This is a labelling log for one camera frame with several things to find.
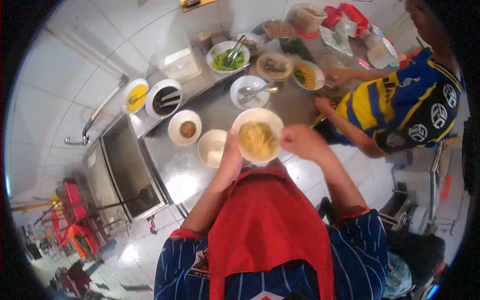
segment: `bowl of green vegetables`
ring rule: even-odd
[[[232,48],[237,42],[226,41],[213,46],[207,53],[207,64],[215,72],[218,73],[232,73],[235,70],[243,67],[250,60],[250,52],[246,46],[241,46],[238,55],[231,62],[230,67],[222,64],[225,57],[232,51]]]

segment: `white bowl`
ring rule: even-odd
[[[223,146],[227,140],[225,130],[213,129],[205,132],[198,141],[198,156],[211,168],[218,168],[222,161]]]
[[[181,92],[181,85],[178,81],[173,79],[164,79],[152,86],[152,89],[148,92],[147,98],[145,99],[145,109],[147,110],[147,114],[155,120],[162,120],[173,115],[179,109],[180,105],[183,102],[183,93],[180,93],[180,103],[177,104],[177,107],[171,113],[167,115],[157,114],[153,109],[153,99],[155,98],[155,95],[158,93],[158,91],[167,86],[175,87]]]
[[[138,78],[138,79],[135,79],[134,81],[130,82],[127,87],[125,87],[125,90],[123,90],[123,93],[122,93],[122,99],[123,99],[123,104],[122,104],[122,108],[125,112],[129,113],[129,114],[133,114],[139,110],[141,110],[144,106],[145,106],[145,102],[146,102],[146,96],[143,96],[145,97],[144,101],[142,102],[142,104],[140,105],[139,108],[137,108],[137,110],[135,111],[130,111],[128,110],[127,106],[126,106],[126,103],[128,101],[128,94],[130,93],[131,90],[133,90],[134,87],[138,86],[138,85],[145,85],[147,87],[147,91],[148,91],[148,82],[147,80],[143,79],[143,78]]]
[[[212,51],[215,50],[215,53],[217,55],[220,55],[220,53],[223,53],[225,51],[227,51],[228,49],[232,49],[235,44],[237,42],[234,42],[234,41],[226,41],[226,42],[221,42],[221,43],[218,43],[216,44],[215,46],[213,46],[210,51],[208,51],[207,53],[207,65],[210,67],[210,69],[212,69],[213,71],[215,72],[218,72],[218,73],[223,73],[223,74],[228,74],[228,73],[232,73],[232,72],[235,72],[235,70],[231,70],[231,71],[221,71],[221,70],[217,70],[215,69],[214,67],[212,67],[212,65],[210,64],[211,62],[213,62],[213,57],[212,57]],[[248,48],[245,47],[245,46],[242,46],[240,48],[241,51],[243,51],[243,57],[245,58],[245,61],[243,62],[243,65],[240,66],[243,67],[244,65],[246,65],[249,60],[250,60],[250,51],[248,51]]]
[[[235,80],[230,88],[230,99],[232,99],[233,104],[236,107],[246,110],[249,108],[262,108],[268,102],[270,98],[270,93],[268,91],[259,92],[253,97],[253,99],[242,105],[239,103],[239,100],[244,96],[238,93],[239,89],[245,86],[250,86],[254,90],[259,90],[267,84],[265,80],[260,77],[247,75],[242,76],[239,79]]]
[[[282,128],[283,128],[283,122],[280,119],[279,116],[277,116],[274,112],[265,109],[265,108],[251,108],[247,109],[243,113],[241,113],[233,122],[232,128],[236,131],[239,132],[240,127],[245,124],[246,122],[249,121],[255,121],[255,122],[264,122],[267,123],[270,128],[272,129],[273,134],[276,137],[277,140],[277,145],[275,150],[272,152],[272,154],[264,159],[264,160],[259,160],[252,155],[250,155],[247,151],[245,151],[242,146],[240,145],[240,153],[243,158],[245,158],[248,161],[251,161],[256,164],[264,164],[269,162],[270,160],[274,159],[275,157],[278,156],[282,148],[280,147],[280,137],[282,133]]]
[[[235,41],[235,42],[238,41],[241,38],[241,36],[245,36],[246,39],[251,39],[255,42],[255,44],[257,44],[257,52],[253,53],[253,52],[250,51],[251,56],[260,54],[262,52],[262,50],[264,49],[264,46],[265,46],[264,39],[262,39],[261,37],[259,37],[255,33],[240,33],[240,34],[237,34],[236,36],[234,36],[232,38],[232,41]]]
[[[295,77],[295,68],[297,67],[301,67],[301,66],[306,66],[306,67],[309,67],[314,73],[315,73],[315,79],[316,80],[320,80],[320,81],[317,81],[315,82],[315,87],[313,89],[309,89],[309,88],[306,88],[305,86],[303,86],[298,80],[297,78]],[[309,61],[302,61],[302,62],[299,62],[295,65],[295,67],[293,68],[293,79],[295,80],[295,82],[301,86],[302,88],[306,89],[307,91],[317,91],[319,89],[321,89],[324,85],[325,85],[325,75],[324,73],[322,72],[322,70],[320,70],[320,68],[314,64],[314,63],[311,63]]]
[[[197,131],[191,138],[184,138],[180,134],[180,125],[186,121],[192,121],[197,127]],[[202,121],[200,117],[192,110],[182,110],[175,114],[175,116],[170,119],[168,124],[168,136],[178,146],[188,146],[191,143],[195,142],[202,133]]]

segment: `yellow sauce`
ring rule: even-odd
[[[125,99],[125,105],[127,107],[127,110],[129,112],[135,112],[137,111],[140,107],[142,107],[143,103],[145,102],[145,99],[147,95],[142,96],[147,92],[148,88],[145,84],[139,84],[136,87],[134,87],[129,93],[127,98]]]

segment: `hand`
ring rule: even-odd
[[[218,192],[226,189],[240,174],[243,158],[240,153],[239,135],[230,129],[223,148],[222,161],[212,184]]]
[[[327,97],[317,97],[315,98],[315,107],[320,113],[328,115],[328,112],[336,109],[336,103]]]
[[[327,68],[324,73],[327,81],[334,80],[330,85],[331,88],[343,86],[354,79],[353,70],[350,69]]]
[[[325,153],[331,152],[324,138],[304,124],[284,127],[280,145],[300,158],[313,161],[317,161]]]

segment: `plastic bag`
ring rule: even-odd
[[[335,25],[335,31],[345,33],[349,37],[355,37],[357,35],[357,23],[350,21],[347,15],[342,12],[342,17]]]
[[[353,57],[352,48],[348,42],[348,34],[355,36],[357,24],[353,23],[343,14],[342,18],[335,26],[335,31],[320,26],[320,34],[323,41],[334,49]]]

